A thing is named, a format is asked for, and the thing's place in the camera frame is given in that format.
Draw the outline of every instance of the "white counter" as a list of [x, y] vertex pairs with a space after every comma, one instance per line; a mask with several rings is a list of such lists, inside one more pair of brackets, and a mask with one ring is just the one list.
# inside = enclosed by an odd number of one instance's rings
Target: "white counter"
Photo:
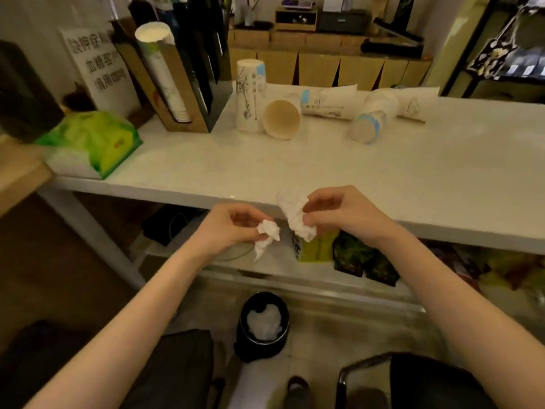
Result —
[[310, 116], [289, 142], [236, 131], [231, 98], [210, 135], [169, 133], [155, 117], [139, 130], [144, 144], [106, 180], [53, 184], [202, 208], [247, 201], [278, 218], [282, 187], [353, 184], [419, 237], [545, 254], [545, 107], [438, 103], [435, 120], [396, 120], [363, 145], [347, 137], [347, 122]]

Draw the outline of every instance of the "printed sign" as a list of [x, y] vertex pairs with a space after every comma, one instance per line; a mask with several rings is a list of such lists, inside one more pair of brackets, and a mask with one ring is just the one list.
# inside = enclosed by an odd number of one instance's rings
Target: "printed sign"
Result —
[[97, 109], [127, 117], [140, 108], [140, 102], [108, 30], [111, 26], [60, 29], [60, 33]]

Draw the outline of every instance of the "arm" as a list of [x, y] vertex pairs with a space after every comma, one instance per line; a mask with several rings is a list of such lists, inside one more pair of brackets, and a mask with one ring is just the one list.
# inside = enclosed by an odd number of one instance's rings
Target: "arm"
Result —
[[194, 235], [25, 408], [119, 407], [197, 273], [229, 246], [261, 239], [255, 227], [264, 219], [270, 220], [252, 206], [215, 206]]
[[342, 228], [391, 261], [467, 368], [502, 408], [545, 401], [545, 346], [454, 274], [353, 186], [313, 192], [306, 225]]

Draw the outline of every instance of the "hand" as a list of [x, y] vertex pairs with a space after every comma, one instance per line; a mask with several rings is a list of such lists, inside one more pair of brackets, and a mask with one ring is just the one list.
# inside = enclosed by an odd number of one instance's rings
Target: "hand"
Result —
[[187, 243], [198, 253], [212, 259], [236, 243], [266, 239], [267, 234], [260, 235], [256, 229], [263, 220], [274, 221], [248, 204], [218, 204]]
[[305, 225], [317, 226], [318, 232], [340, 228], [375, 248], [398, 227], [352, 185], [312, 192], [303, 211]]

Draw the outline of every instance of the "person's left hand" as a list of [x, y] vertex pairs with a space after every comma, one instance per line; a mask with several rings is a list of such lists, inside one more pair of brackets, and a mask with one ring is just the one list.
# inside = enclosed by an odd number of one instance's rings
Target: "person's left hand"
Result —
[[215, 205], [188, 243], [201, 254], [213, 258], [228, 247], [243, 241], [259, 241], [257, 225], [263, 220], [274, 221], [255, 206], [243, 203]]

